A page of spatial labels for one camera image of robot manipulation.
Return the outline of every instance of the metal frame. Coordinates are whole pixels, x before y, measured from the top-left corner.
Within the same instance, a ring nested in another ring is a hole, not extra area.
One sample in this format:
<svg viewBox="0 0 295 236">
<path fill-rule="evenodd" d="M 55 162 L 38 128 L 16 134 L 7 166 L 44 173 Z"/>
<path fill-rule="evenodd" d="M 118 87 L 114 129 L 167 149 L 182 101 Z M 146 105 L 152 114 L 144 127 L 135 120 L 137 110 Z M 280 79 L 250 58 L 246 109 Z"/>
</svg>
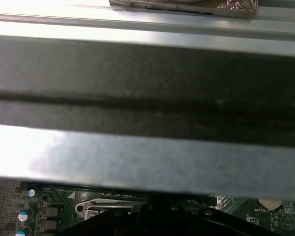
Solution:
<svg viewBox="0 0 295 236">
<path fill-rule="evenodd" d="M 295 148 L 0 126 L 0 176 L 295 199 Z"/>
<path fill-rule="evenodd" d="M 0 5 L 1 177 L 295 199 L 295 9 L 25 5 Z"/>
</svg>

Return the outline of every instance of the plastic wrap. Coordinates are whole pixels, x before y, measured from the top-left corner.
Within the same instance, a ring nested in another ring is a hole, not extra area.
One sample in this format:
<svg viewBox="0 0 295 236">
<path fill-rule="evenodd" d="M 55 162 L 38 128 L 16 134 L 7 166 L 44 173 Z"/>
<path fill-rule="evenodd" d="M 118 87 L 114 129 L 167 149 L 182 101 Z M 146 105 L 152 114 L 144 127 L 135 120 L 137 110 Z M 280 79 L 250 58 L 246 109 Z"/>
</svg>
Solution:
<svg viewBox="0 0 295 236">
<path fill-rule="evenodd" d="M 257 13 L 258 0 L 205 0 L 194 3 L 173 0 L 110 0 L 110 5 L 249 18 Z"/>
</svg>

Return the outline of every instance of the motherboard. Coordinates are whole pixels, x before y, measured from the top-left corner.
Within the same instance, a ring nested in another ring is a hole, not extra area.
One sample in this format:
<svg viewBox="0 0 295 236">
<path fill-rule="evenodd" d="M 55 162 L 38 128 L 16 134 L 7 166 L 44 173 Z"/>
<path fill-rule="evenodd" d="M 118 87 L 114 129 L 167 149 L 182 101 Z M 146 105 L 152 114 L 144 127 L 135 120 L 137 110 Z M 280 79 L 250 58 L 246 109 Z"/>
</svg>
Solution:
<svg viewBox="0 0 295 236">
<path fill-rule="evenodd" d="M 0 179 L 0 236 L 52 236 L 110 207 L 139 211 L 149 194 L 30 184 Z M 173 202 L 196 214 L 214 207 L 252 224 L 295 236 L 295 202 L 225 195 L 176 196 Z"/>
</svg>

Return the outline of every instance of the green circuit board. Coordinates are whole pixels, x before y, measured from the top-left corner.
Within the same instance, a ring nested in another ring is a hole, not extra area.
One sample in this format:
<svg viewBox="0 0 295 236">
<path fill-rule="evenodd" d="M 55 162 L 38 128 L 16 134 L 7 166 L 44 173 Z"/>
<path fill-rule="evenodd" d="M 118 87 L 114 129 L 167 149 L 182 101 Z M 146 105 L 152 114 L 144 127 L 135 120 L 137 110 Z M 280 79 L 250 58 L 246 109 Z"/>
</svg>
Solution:
<svg viewBox="0 0 295 236">
<path fill-rule="evenodd" d="M 283 236 L 295 236 L 295 202 L 283 201 L 275 210 L 264 208 L 258 199 L 224 198 L 223 211 Z"/>
<path fill-rule="evenodd" d="M 33 192 L 24 183 L 0 180 L 0 236 L 20 236 L 22 229 L 31 229 L 30 236 L 52 236 L 86 219 L 77 206 L 94 199 L 131 201 L 144 204 L 149 194 L 130 191 L 95 190 L 38 185 Z M 213 195 L 215 208 L 282 236 L 295 236 L 295 202 L 283 201 L 275 210 L 268 210 L 258 199 Z M 203 197 L 175 198 L 174 204 L 197 213 L 212 206 Z M 20 212 L 32 209 L 33 216 L 20 221 Z"/>
</svg>

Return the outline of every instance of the white component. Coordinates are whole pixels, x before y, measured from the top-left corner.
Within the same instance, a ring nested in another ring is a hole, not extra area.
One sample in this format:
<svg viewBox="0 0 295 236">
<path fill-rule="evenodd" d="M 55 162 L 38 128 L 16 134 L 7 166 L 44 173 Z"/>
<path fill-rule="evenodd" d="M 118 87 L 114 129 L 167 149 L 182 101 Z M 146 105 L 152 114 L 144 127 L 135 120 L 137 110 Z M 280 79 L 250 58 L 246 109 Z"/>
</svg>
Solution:
<svg viewBox="0 0 295 236">
<path fill-rule="evenodd" d="M 19 214 L 19 216 L 18 216 L 19 221 L 21 221 L 21 222 L 27 221 L 28 217 L 29 217 L 29 216 L 28 216 L 27 213 L 24 212 L 24 211 L 20 212 L 20 214 Z"/>
<path fill-rule="evenodd" d="M 34 197 L 35 196 L 35 190 L 34 189 L 31 189 L 28 191 L 28 196 L 29 197 Z"/>
<path fill-rule="evenodd" d="M 15 236 L 25 236 L 25 233 L 23 231 L 18 231 Z"/>
<path fill-rule="evenodd" d="M 259 198 L 259 202 L 268 210 L 275 210 L 282 205 L 282 200 L 272 198 Z"/>
</svg>

